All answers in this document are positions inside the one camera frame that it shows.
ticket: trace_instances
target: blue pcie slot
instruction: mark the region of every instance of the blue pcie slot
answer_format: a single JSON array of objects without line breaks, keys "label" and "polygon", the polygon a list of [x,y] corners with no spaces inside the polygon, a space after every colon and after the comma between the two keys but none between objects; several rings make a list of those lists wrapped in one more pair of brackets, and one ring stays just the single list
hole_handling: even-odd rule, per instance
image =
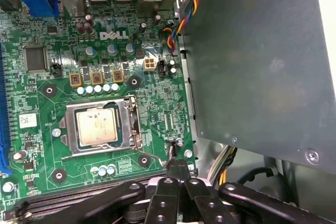
[{"label": "blue pcie slot", "polygon": [[11,134],[9,132],[3,60],[2,48],[0,45],[0,170],[2,173],[11,175],[13,172],[8,169]]},{"label": "blue pcie slot", "polygon": [[58,17],[58,0],[22,0],[31,17]]}]

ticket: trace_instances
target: black cable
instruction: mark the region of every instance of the black cable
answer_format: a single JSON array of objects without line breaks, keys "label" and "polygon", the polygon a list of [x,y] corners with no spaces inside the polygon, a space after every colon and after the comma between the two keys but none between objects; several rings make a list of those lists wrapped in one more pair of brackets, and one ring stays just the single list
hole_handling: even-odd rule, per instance
[{"label": "black cable", "polygon": [[234,148],[234,150],[229,154],[226,161],[224,162],[224,164],[219,169],[219,172],[216,174],[216,177],[215,177],[215,180],[214,180],[214,183],[213,183],[213,187],[215,187],[216,183],[218,183],[220,175],[223,173],[223,171],[228,169],[228,167],[233,163],[233,161],[235,159],[235,156],[236,156],[236,153],[237,153],[237,150],[238,150],[237,148]]}]

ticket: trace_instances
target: dell logo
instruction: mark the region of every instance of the dell logo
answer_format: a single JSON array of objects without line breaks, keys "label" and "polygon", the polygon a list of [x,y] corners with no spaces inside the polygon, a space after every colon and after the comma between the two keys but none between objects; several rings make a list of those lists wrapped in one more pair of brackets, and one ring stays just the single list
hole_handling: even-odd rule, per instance
[{"label": "dell logo", "polygon": [[99,37],[100,37],[100,40],[107,40],[107,39],[129,39],[129,36],[126,35],[126,31],[122,31],[122,35],[120,34],[119,31],[117,32],[109,32],[109,33],[106,33],[104,31],[101,31],[99,33]]}]

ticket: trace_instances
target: cpu socket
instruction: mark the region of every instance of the cpu socket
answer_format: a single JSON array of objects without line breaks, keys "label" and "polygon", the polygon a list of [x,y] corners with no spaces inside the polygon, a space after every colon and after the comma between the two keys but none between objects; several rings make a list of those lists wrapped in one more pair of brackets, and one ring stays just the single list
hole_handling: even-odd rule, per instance
[{"label": "cpu socket", "polygon": [[135,96],[68,104],[60,128],[61,141],[72,152],[63,159],[130,148],[141,148],[141,132]]}]

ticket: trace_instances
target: motherboard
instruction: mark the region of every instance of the motherboard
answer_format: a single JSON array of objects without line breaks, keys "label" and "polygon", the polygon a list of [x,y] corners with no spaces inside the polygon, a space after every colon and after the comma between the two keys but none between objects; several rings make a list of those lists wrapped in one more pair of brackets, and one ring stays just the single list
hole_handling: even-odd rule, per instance
[{"label": "motherboard", "polygon": [[168,53],[163,32],[173,10],[143,18],[136,2],[116,0],[85,0],[85,10],[32,17],[22,3],[0,12],[10,133],[1,143],[9,157],[1,211],[28,197],[162,174],[172,151],[195,169],[180,52]]}]

